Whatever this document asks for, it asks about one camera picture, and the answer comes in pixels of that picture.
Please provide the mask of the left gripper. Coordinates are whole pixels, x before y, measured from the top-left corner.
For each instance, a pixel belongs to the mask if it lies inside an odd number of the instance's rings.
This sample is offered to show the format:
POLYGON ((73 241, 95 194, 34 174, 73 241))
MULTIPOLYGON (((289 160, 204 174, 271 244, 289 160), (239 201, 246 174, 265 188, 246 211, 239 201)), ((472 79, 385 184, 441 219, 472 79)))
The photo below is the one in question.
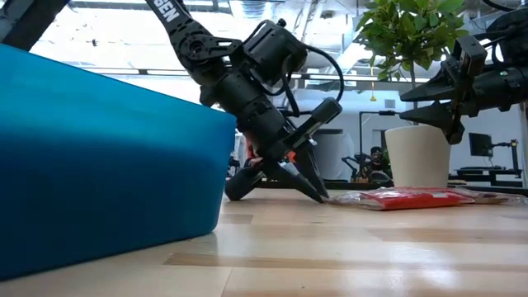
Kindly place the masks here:
POLYGON ((238 127, 261 159, 226 182, 226 196, 241 200, 267 178, 323 203, 328 192, 315 161, 312 135, 341 112, 339 102, 328 97, 297 127, 274 106, 251 106, 249 113, 238 119, 238 127))

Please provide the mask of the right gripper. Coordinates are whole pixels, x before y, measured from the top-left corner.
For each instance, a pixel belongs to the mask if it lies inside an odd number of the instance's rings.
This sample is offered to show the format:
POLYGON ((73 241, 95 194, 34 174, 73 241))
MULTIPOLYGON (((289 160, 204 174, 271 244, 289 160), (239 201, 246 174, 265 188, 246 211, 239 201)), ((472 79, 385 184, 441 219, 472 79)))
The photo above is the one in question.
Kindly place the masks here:
POLYGON ((464 133, 462 116, 475 117, 480 111, 507 102, 501 98, 505 91, 501 69, 486 65, 487 55, 487 50, 473 36, 458 38, 451 57, 441 62, 441 70, 428 82, 400 96, 404 102, 434 102, 400 113, 399 117, 418 124, 446 126, 448 143, 459 143, 464 133), (450 103, 435 101, 446 99, 451 99, 450 103))

